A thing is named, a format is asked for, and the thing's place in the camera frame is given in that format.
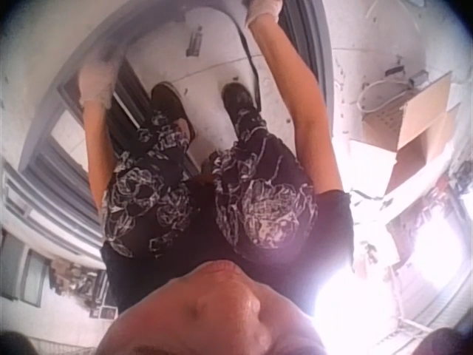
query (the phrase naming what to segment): cardboard box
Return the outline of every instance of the cardboard box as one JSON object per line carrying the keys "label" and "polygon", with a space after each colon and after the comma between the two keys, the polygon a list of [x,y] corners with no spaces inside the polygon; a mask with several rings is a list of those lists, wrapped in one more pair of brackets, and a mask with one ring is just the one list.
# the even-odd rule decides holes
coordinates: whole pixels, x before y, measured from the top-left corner
{"label": "cardboard box", "polygon": [[443,152],[458,109],[446,112],[451,77],[364,116],[363,141],[350,141],[354,189],[383,197]]}

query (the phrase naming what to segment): white cable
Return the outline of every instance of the white cable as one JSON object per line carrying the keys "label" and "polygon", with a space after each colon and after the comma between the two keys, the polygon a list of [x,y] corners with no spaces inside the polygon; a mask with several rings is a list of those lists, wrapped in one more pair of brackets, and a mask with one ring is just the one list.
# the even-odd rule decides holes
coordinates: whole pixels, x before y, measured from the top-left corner
{"label": "white cable", "polygon": [[[364,97],[364,94],[366,94],[366,92],[375,87],[375,86],[378,86],[379,84],[385,84],[385,83],[391,83],[391,84],[402,84],[402,85],[405,85],[406,86],[406,89],[401,92],[400,94],[397,94],[396,96],[394,96],[393,98],[389,99],[388,101],[386,102],[383,102],[380,106],[376,107],[375,109],[364,109],[362,106],[361,106],[361,99]],[[391,104],[394,100],[397,100],[398,98],[404,96],[408,90],[410,88],[410,85],[409,85],[409,82],[408,81],[399,81],[399,80],[387,80],[387,79],[383,79],[383,80],[380,80],[380,81],[375,81],[374,83],[371,83],[370,85],[368,85],[367,87],[365,87],[360,95],[358,96],[358,100],[356,101],[356,105],[358,106],[358,109],[363,112],[363,113],[373,113],[373,112],[377,112],[379,111],[380,109],[383,109],[384,107],[386,107],[387,105]]]}
{"label": "white cable", "polygon": [[409,11],[407,6],[401,0],[398,0],[398,2],[401,5],[401,7],[406,11],[406,14],[412,19],[412,23],[414,24],[415,30],[420,35],[421,34],[421,29],[419,28],[419,25],[418,25],[417,21],[415,20],[414,14]]}
{"label": "white cable", "polygon": [[371,12],[375,9],[376,5],[379,3],[379,0],[375,0],[372,2],[370,8],[368,9],[365,18],[369,18],[371,16]]}

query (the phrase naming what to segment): cable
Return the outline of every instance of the cable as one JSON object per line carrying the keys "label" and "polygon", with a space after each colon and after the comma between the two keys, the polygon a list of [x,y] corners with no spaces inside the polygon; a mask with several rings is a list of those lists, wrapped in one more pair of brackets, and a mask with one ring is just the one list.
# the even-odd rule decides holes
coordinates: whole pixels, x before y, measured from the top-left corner
{"label": "cable", "polygon": [[[388,101],[382,103],[380,106],[376,107],[375,109],[365,109],[361,106],[361,99],[363,98],[364,94],[366,94],[366,92],[373,88],[373,87],[376,87],[378,86],[379,84],[385,84],[385,83],[392,83],[392,84],[402,84],[402,85],[405,85],[406,86],[406,89],[401,92],[400,94],[397,94],[396,96],[394,96],[393,98],[389,99]],[[374,83],[371,83],[370,85],[368,85],[367,87],[365,87],[360,95],[358,96],[358,100],[356,101],[356,106],[358,107],[358,109],[363,112],[363,113],[373,113],[373,112],[377,112],[379,111],[380,109],[383,109],[384,107],[386,107],[387,105],[391,104],[394,100],[397,100],[398,98],[401,98],[402,96],[404,96],[408,91],[409,89],[411,88],[411,85],[409,84],[408,81],[399,81],[399,80],[387,80],[387,79],[383,79],[383,80],[379,80],[379,81],[375,81]]]}
{"label": "cable", "polygon": [[379,3],[379,0],[375,0],[375,1],[371,4],[371,6],[370,6],[370,8],[368,9],[366,15],[364,16],[365,18],[369,18],[369,17],[370,17],[371,12],[375,9],[375,7],[376,7],[376,5],[377,5],[378,3]]}

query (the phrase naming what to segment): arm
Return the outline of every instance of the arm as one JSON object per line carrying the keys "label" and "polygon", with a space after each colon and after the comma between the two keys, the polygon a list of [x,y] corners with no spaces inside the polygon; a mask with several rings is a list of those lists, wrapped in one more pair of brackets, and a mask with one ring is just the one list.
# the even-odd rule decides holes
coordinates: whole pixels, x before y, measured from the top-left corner
{"label": "arm", "polygon": [[89,161],[89,184],[100,213],[103,193],[117,163],[106,127],[106,108],[103,104],[97,101],[84,103],[84,129]]}
{"label": "arm", "polygon": [[79,72],[81,103],[84,107],[89,184],[100,213],[103,193],[112,178],[116,160],[106,125],[106,111],[112,97],[125,54],[124,47],[104,44],[86,58]]}
{"label": "arm", "polygon": [[316,193],[342,190],[327,110],[316,77],[274,16],[257,16],[249,28],[293,118],[297,158],[313,181]]}

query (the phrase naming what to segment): black shirt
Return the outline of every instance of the black shirt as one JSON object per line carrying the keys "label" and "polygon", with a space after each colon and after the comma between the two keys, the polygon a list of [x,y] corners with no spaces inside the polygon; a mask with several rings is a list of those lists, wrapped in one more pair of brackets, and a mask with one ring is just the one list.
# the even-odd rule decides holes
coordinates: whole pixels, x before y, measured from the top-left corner
{"label": "black shirt", "polygon": [[201,211],[186,232],[158,259],[130,259],[105,243],[103,261],[119,312],[132,307],[169,280],[206,261],[230,260],[253,280],[269,285],[312,315],[320,287],[353,258],[350,196],[342,191],[318,195],[319,216],[304,248],[285,264],[261,265],[236,254],[215,222],[213,192],[203,188]]}

